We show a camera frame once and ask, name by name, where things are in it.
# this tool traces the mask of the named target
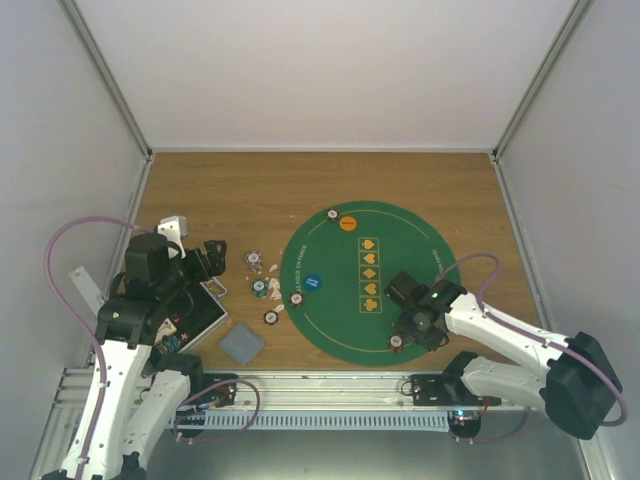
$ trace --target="white panel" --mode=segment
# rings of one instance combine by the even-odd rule
[[[0,15],[0,465],[29,469],[64,366],[77,365],[80,329],[47,288],[52,233],[87,214],[123,218],[141,165],[136,144],[53,1],[4,2]],[[67,275],[82,263],[105,281],[119,232],[64,235],[53,272],[85,318]]]
[[[604,430],[620,479],[640,471],[638,25],[640,2],[595,2],[503,159],[553,320],[624,386],[630,419]]]
[[[81,0],[154,148],[495,146],[572,0]]]

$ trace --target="poker table mat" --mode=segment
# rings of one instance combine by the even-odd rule
[[[285,308],[298,330],[326,353],[358,365],[408,362],[426,350],[407,341],[400,352],[388,347],[400,309],[384,288],[400,271],[430,283],[455,261],[442,236],[403,208],[374,201],[329,206],[307,220],[287,245],[280,284]],[[457,270],[447,275],[460,282]],[[303,303],[294,307],[292,293]]]

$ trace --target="wood surface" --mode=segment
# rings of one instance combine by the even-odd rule
[[[282,301],[258,299],[251,293],[257,278],[244,256],[259,250],[262,276],[296,229],[311,215],[353,200],[378,200],[411,210],[444,237],[456,258],[492,252],[503,271],[486,300],[528,323],[539,324],[516,242],[493,168],[483,154],[391,153],[171,153],[158,154],[151,170],[138,223],[155,225],[163,217],[185,215],[187,248],[205,240],[226,240],[227,272],[220,280],[229,288],[223,304],[231,320],[194,352],[206,368],[239,366],[218,343],[238,322],[265,341],[249,369],[367,369],[331,357],[302,336],[281,312],[275,326],[263,314]],[[473,260],[461,268],[462,280],[477,289],[491,272],[489,260]],[[436,352],[385,370],[441,370],[461,350],[502,358],[472,340],[452,335]]]

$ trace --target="torn paper piece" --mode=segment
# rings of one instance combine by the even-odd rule
[[[271,290],[271,296],[269,297],[271,300],[280,300],[282,298],[282,293],[280,293],[280,280],[277,278],[272,278],[269,280],[269,290]]]

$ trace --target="poker chip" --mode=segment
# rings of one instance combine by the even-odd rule
[[[340,212],[335,208],[330,208],[327,210],[327,220],[330,222],[335,222],[340,217]]]
[[[389,350],[392,352],[401,352],[404,348],[404,339],[399,333],[394,333],[389,337],[387,344],[389,345]]]
[[[264,298],[269,291],[269,284],[266,280],[259,278],[251,284],[251,292],[258,298]]]
[[[247,262],[249,270],[253,272],[259,272],[264,266],[264,262],[262,261],[262,254],[256,250],[247,253],[244,259]]]
[[[299,307],[304,303],[304,296],[300,292],[293,292],[289,295],[289,303],[292,307]]]
[[[273,310],[269,310],[264,314],[264,323],[266,323],[267,325],[275,325],[276,323],[278,323],[279,318],[280,317],[276,312],[274,312]]]

